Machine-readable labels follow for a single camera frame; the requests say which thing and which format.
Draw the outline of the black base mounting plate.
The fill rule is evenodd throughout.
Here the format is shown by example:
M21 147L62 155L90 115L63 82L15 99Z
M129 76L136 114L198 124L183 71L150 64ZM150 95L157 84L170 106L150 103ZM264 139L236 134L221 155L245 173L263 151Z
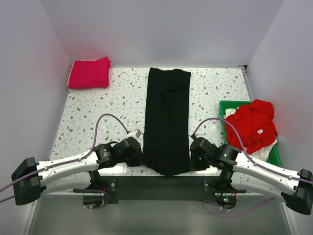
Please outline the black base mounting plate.
M233 193L220 188L218 176L101 176L89 190L104 190L108 203L120 200L203 201L215 200L217 193Z

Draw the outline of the aluminium rail frame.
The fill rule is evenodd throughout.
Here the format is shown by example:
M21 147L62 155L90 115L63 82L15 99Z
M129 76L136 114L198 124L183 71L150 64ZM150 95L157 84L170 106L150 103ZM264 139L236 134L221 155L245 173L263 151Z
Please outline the aluminium rail frame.
M249 99L241 69L190 68L192 132L204 118L219 115L222 99ZM107 89L69 91L50 159L87 151L93 140L120 140L119 117L128 128L144 127L148 68L112 68ZM102 209L83 206L82 195L57 192L34 204L31 235L297 235L295 214L265 197L238 195L230 218L212 204L179 200L158 190L156 200L121 200Z

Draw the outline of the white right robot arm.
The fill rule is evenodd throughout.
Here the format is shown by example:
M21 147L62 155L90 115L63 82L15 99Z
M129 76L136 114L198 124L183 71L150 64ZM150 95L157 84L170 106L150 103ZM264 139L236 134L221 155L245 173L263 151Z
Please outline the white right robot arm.
M212 167L220 170L210 183L216 192L251 191L270 196L303 215L313 208L313 174L307 169L288 170L257 160L244 151L224 144L215 146L202 137L192 136L191 164L195 171Z

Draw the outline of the folded pink t shirt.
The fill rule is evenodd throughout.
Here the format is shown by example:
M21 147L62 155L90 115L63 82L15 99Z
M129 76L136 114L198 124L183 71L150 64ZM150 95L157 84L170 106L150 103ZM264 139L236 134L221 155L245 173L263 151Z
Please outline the folded pink t shirt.
M74 61L68 77L69 89L107 88L111 61L108 57L90 61Z

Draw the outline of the green plastic basket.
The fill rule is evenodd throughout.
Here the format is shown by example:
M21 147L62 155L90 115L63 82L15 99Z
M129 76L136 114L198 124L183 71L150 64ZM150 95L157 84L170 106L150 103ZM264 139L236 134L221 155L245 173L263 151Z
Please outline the green plastic basket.
M222 100L219 102L219 107L220 107L220 117L225 118L226 117L226 109L236 109L239 108L241 105L244 104L251 104L252 101L230 101L230 100ZM224 139L224 144L228 144L227 142L227 133L225 130L225 123L222 122L222 132L223 132L223 139ZM272 165L276 166L281 166L279 154L277 151L276 145L273 146L271 149L268 158L267 158L267 163L270 163Z

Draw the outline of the black t shirt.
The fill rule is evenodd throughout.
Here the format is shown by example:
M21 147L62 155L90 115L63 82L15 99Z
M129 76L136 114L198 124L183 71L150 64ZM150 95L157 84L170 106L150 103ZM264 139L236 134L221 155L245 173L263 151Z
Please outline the black t shirt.
M164 176L189 171L189 90L191 73L150 68L143 155L147 167Z

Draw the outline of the red t shirt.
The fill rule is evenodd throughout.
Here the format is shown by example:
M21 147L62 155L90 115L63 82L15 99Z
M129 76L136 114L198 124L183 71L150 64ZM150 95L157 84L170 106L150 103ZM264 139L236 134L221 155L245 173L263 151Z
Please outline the red t shirt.
M277 131L273 118L274 108L270 102L256 99L250 104L239 106L235 113L225 119L233 125L225 125L228 144L242 149L235 131L239 133L249 155L274 144Z

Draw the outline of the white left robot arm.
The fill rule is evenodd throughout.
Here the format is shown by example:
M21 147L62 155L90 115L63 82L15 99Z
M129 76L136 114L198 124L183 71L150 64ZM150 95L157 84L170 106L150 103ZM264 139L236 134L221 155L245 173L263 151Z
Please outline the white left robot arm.
M121 142L99 144L82 154L54 161L37 162L27 158L12 173L15 203L18 206L32 203L42 194L67 189L101 188L99 170L125 163L128 166L143 164L141 131L129 132Z

